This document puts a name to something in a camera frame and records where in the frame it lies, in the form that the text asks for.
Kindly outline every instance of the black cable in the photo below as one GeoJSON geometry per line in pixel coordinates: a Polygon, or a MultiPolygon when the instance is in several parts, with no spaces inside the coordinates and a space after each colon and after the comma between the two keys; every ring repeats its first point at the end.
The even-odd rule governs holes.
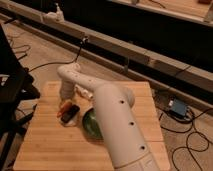
{"type": "MultiPolygon", "coordinates": [[[[161,128],[167,130],[167,131],[170,131],[170,132],[173,132],[173,133],[187,133],[189,132],[191,129],[194,129],[193,132],[189,133],[186,137],[186,145],[185,146],[181,146],[181,147],[178,147],[176,149],[174,149],[174,151],[172,152],[172,163],[174,165],[174,167],[176,168],[176,170],[180,170],[176,163],[175,163],[175,153],[181,149],[187,149],[188,153],[190,154],[190,156],[192,157],[192,159],[194,160],[194,162],[196,163],[196,165],[199,167],[199,169],[201,171],[203,171],[201,165],[199,164],[198,160],[195,158],[195,156],[193,155],[192,152],[205,152],[209,149],[210,145],[213,145],[213,142],[210,141],[206,135],[204,135],[202,132],[198,131],[197,128],[196,128],[196,125],[195,125],[195,121],[196,119],[198,119],[199,117],[203,116],[206,112],[210,111],[210,110],[213,110],[213,108],[209,108],[209,109],[206,109],[204,110],[203,112],[201,112],[199,115],[195,116],[195,113],[194,111],[191,109],[191,108],[188,108],[188,112],[189,114],[191,115],[191,120],[190,120],[190,128],[186,131],[176,131],[176,130],[171,130],[171,129],[168,129],[168,128],[165,128],[163,126],[161,126],[161,128]],[[195,149],[195,148],[192,148],[190,147],[190,144],[189,144],[189,140],[190,138],[195,135],[195,134],[198,134],[203,140],[206,141],[206,146],[203,148],[203,149],[195,149]]],[[[159,117],[159,120],[161,121],[162,120],[162,117],[164,114],[166,114],[167,112],[165,112],[164,110],[162,110],[163,112],[161,113],[160,117],[159,117]]]]}
{"type": "Polygon", "coordinates": [[[189,132],[193,128],[193,124],[192,124],[193,119],[191,119],[190,122],[188,122],[188,121],[186,122],[185,120],[181,121],[181,120],[178,120],[175,117],[171,117],[171,115],[168,115],[168,112],[165,111],[165,110],[162,110],[162,113],[161,113],[161,115],[159,117],[159,121],[162,120],[164,114],[166,114],[169,118],[173,119],[174,121],[176,121],[176,122],[178,122],[180,124],[190,124],[190,127],[188,129],[186,129],[186,130],[183,130],[183,131],[177,131],[177,130],[174,130],[174,129],[170,129],[170,128],[164,127],[163,125],[160,125],[160,127],[162,129],[166,130],[166,131],[169,131],[169,132],[172,132],[172,133],[177,133],[177,134],[185,134],[185,133],[189,132]]]}
{"type": "Polygon", "coordinates": [[[63,65],[63,64],[71,64],[71,63],[77,62],[78,57],[79,57],[79,55],[81,53],[82,47],[87,42],[87,40],[88,39],[83,38],[82,41],[80,42],[80,47],[79,47],[78,53],[77,53],[77,55],[76,55],[74,60],[72,60],[70,62],[48,62],[48,63],[45,63],[45,64],[41,64],[39,66],[36,66],[35,68],[29,70],[29,72],[32,72],[32,71],[34,71],[34,70],[36,70],[38,68],[41,68],[41,67],[44,67],[44,66],[47,66],[47,65],[58,65],[58,64],[62,64],[63,65]]]}
{"type": "Polygon", "coordinates": [[[157,1],[155,1],[155,0],[149,0],[149,1],[152,2],[152,3],[158,4],[158,5],[160,5],[162,8],[166,9],[166,6],[164,6],[164,5],[161,4],[160,2],[157,2],[157,1]]]}
{"type": "MultiPolygon", "coordinates": [[[[191,68],[192,65],[188,65],[187,67],[185,67],[184,69],[181,69],[179,71],[177,71],[172,77],[176,78],[179,74],[187,71],[189,68],[191,68]]],[[[161,89],[161,90],[157,90],[156,94],[162,93],[162,92],[169,92],[169,90],[172,88],[172,86],[169,86],[168,88],[165,89],[161,89]]]]}
{"type": "Polygon", "coordinates": [[[187,149],[187,151],[189,152],[190,156],[191,156],[192,159],[195,161],[195,163],[197,164],[197,166],[199,167],[199,169],[200,169],[201,171],[203,170],[202,167],[201,167],[201,165],[200,165],[199,162],[197,161],[197,159],[194,157],[192,151],[194,151],[194,152],[205,152],[205,151],[207,151],[207,150],[209,149],[209,144],[210,144],[210,143],[209,143],[208,141],[206,141],[206,142],[207,142],[206,147],[204,147],[204,149],[200,149],[200,150],[194,149],[194,148],[190,147],[190,145],[189,145],[189,139],[190,139],[190,137],[191,137],[193,134],[198,134],[198,135],[200,135],[201,138],[204,138],[204,139],[206,140],[206,136],[205,136],[203,133],[201,133],[201,132],[194,131],[194,132],[191,132],[190,134],[187,135],[187,138],[186,138],[186,146],[178,147],[178,148],[176,148],[176,149],[173,151],[173,153],[172,153],[172,163],[173,163],[175,169],[178,170],[178,171],[179,171],[180,169],[177,167],[177,165],[176,165],[176,163],[175,163],[175,153],[176,153],[177,151],[179,151],[180,149],[187,149]]]}
{"type": "Polygon", "coordinates": [[[16,110],[19,111],[19,112],[21,112],[24,116],[27,115],[23,110],[21,110],[21,109],[19,109],[19,108],[17,108],[16,110]]]}
{"type": "Polygon", "coordinates": [[[10,35],[7,35],[7,40],[10,44],[10,47],[13,49],[14,51],[14,54],[17,56],[17,54],[21,54],[21,56],[17,56],[17,59],[18,60],[21,60],[23,58],[25,58],[27,56],[27,52],[31,49],[31,46],[30,45],[21,45],[21,46],[16,46],[14,47],[14,39],[16,38],[20,38],[22,34],[24,34],[25,32],[23,33],[20,33],[18,36],[10,36],[10,35]]]}

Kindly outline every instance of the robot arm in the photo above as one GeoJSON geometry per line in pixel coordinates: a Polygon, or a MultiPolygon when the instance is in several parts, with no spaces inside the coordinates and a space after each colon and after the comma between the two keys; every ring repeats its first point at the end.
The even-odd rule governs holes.
{"type": "Polygon", "coordinates": [[[77,63],[59,67],[58,74],[62,99],[71,98],[75,83],[93,92],[97,122],[116,171],[159,171],[133,117],[134,95],[130,89],[81,74],[77,63]]]}

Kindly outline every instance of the power adapter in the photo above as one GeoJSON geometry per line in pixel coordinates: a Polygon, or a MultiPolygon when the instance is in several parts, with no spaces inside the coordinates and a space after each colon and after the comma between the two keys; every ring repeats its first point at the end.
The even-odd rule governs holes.
{"type": "Polygon", "coordinates": [[[187,105],[178,100],[178,99],[174,99],[174,100],[171,100],[169,102],[169,113],[178,117],[178,118],[181,118],[183,119],[184,117],[186,117],[186,113],[187,113],[187,105]]]}

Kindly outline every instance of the table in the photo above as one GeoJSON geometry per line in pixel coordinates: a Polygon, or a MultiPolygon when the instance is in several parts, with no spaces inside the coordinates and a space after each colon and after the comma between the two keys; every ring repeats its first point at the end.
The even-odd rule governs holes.
{"type": "MultiPolygon", "coordinates": [[[[151,89],[147,82],[118,82],[133,90],[133,112],[159,167],[170,169],[151,89]]],[[[56,118],[59,82],[47,82],[35,115],[21,145],[14,171],[112,171],[107,150],[100,140],[89,138],[81,125],[83,114],[91,102],[76,95],[80,118],[76,127],[63,127],[56,118]]]]}
{"type": "MultiPolygon", "coordinates": [[[[118,0],[120,2],[130,3],[131,0],[118,0]]],[[[154,0],[157,3],[162,4],[167,10],[180,12],[183,14],[194,15],[204,18],[208,9],[209,4],[200,4],[198,0],[154,0]]],[[[154,7],[162,8],[159,4],[154,3],[150,0],[142,0],[139,2],[141,5],[150,5],[154,7]]]]}

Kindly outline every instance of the gray carpet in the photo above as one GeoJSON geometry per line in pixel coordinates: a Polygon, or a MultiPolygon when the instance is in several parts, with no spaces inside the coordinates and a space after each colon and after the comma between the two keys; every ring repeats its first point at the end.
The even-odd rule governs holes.
{"type": "MultiPolygon", "coordinates": [[[[13,24],[3,25],[3,28],[7,35],[17,37],[14,38],[14,47],[28,44],[31,46],[31,49],[27,52],[28,56],[21,60],[21,63],[24,66],[34,68],[37,65],[52,62],[52,61],[71,61],[75,58],[76,54],[64,49],[63,47],[57,46],[43,38],[37,36],[34,33],[28,32],[26,29],[22,29],[23,26],[16,26],[13,24]]],[[[117,74],[107,68],[104,68],[93,61],[87,60],[84,57],[79,58],[79,63],[83,66],[84,72],[90,75],[94,75],[100,78],[107,80],[130,80],[123,75],[117,74]]],[[[35,78],[34,85],[41,90],[46,81],[59,80],[56,74],[56,68],[58,65],[50,65],[40,69],[37,69],[32,72],[33,77],[35,78]]],[[[157,106],[164,106],[168,103],[167,95],[160,95],[156,100],[157,106]]],[[[24,110],[26,113],[30,112],[32,106],[36,104],[36,101],[24,102],[19,108],[24,110]]],[[[196,114],[199,114],[200,111],[194,109],[196,114]]],[[[176,131],[182,131],[189,127],[189,125],[179,124],[168,116],[163,115],[161,119],[161,125],[170,128],[176,131]]],[[[208,115],[203,115],[202,117],[196,120],[197,129],[204,133],[211,141],[213,141],[213,118],[208,115]]],[[[166,131],[162,129],[165,145],[169,155],[171,170],[175,170],[174,165],[172,164],[172,152],[175,148],[180,146],[186,146],[186,138],[189,133],[186,134],[177,134],[166,131]]],[[[15,159],[18,149],[20,147],[22,137],[19,135],[16,136],[16,140],[11,148],[8,160],[5,164],[7,166],[12,160],[15,159]]],[[[189,139],[189,144],[191,148],[202,149],[206,146],[206,141],[203,140],[200,136],[192,135],[189,139]]],[[[213,147],[210,145],[209,149],[205,152],[192,152],[194,157],[198,160],[202,169],[204,171],[213,170],[213,147]]],[[[193,161],[192,157],[189,155],[187,149],[180,149],[175,153],[175,163],[181,171],[199,171],[200,169],[193,161]]]]}

